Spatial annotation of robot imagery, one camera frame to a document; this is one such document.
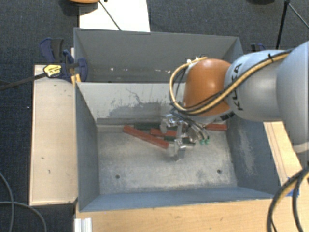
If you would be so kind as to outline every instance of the green object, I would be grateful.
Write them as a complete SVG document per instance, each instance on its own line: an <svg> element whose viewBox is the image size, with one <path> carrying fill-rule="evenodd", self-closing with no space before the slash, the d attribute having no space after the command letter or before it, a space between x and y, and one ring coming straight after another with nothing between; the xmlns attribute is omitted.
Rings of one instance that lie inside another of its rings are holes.
<svg viewBox="0 0 309 232"><path fill-rule="evenodd" d="M207 145L207 144L209 144L209 138L207 138L207 139L201 139L201 140L199 141L199 143L200 143L201 145Z"/></svg>

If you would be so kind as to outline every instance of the red wooden block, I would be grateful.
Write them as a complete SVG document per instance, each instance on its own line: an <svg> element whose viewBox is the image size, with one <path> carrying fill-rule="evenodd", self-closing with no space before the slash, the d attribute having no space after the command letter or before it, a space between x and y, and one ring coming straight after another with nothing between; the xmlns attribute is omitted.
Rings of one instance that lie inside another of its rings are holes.
<svg viewBox="0 0 309 232"><path fill-rule="evenodd" d="M169 147L169 142L160 138L156 138L150 134L147 134L141 130L135 129L131 126L125 125L123 128L123 132L130 134L134 137L140 138L144 141L147 141L151 144L159 146L161 148L167 149Z"/></svg>

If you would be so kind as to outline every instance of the white paper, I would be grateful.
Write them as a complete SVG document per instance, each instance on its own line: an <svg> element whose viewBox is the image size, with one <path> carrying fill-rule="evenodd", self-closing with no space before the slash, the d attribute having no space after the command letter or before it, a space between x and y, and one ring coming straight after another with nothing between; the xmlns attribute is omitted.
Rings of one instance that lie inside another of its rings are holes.
<svg viewBox="0 0 309 232"><path fill-rule="evenodd" d="M121 30L150 32L146 0L108 0L108 2L101 0L101 2ZM90 13L87 10L89 11L89 8L80 8L80 28L118 30L100 4Z"/></svg>

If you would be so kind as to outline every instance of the blue clamp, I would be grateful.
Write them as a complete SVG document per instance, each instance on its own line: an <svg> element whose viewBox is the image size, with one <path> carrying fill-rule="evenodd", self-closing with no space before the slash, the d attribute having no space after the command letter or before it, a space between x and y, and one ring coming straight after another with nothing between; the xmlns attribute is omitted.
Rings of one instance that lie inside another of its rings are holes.
<svg viewBox="0 0 309 232"><path fill-rule="evenodd" d="M61 65L62 74L57 78L71 81L73 74L70 73L70 69L74 68L75 73L78 73L81 77L81 81L85 82L88 76L88 66L85 58L77 59L74 63L74 58L68 50L62 52L63 39L46 38L40 43L40 52L43 57L46 58L48 63L57 63Z"/></svg>

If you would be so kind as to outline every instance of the white plastic piece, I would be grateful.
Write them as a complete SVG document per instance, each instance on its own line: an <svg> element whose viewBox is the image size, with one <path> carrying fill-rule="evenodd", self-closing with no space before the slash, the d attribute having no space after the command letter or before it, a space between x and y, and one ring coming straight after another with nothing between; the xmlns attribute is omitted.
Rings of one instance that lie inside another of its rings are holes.
<svg viewBox="0 0 309 232"><path fill-rule="evenodd" d="M187 75L187 74L189 73L190 69L191 69L193 66L195 66L197 63L198 63L198 62L193 63L193 64L190 64L190 65L188 66L188 68L186 69L185 74Z"/></svg>
<svg viewBox="0 0 309 232"><path fill-rule="evenodd" d="M92 219L90 217L85 219L74 219L74 232L92 232Z"/></svg>

